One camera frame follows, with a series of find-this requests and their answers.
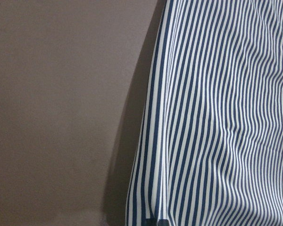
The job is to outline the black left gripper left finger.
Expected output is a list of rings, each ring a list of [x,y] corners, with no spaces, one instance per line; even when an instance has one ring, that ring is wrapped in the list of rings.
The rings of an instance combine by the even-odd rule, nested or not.
[[[142,226],[154,226],[154,219],[153,218],[144,219],[142,222]]]

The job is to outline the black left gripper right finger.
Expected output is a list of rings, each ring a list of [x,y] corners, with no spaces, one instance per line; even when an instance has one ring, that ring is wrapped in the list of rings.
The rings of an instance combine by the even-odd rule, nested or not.
[[[167,219],[160,219],[157,222],[157,226],[169,226],[169,221]]]

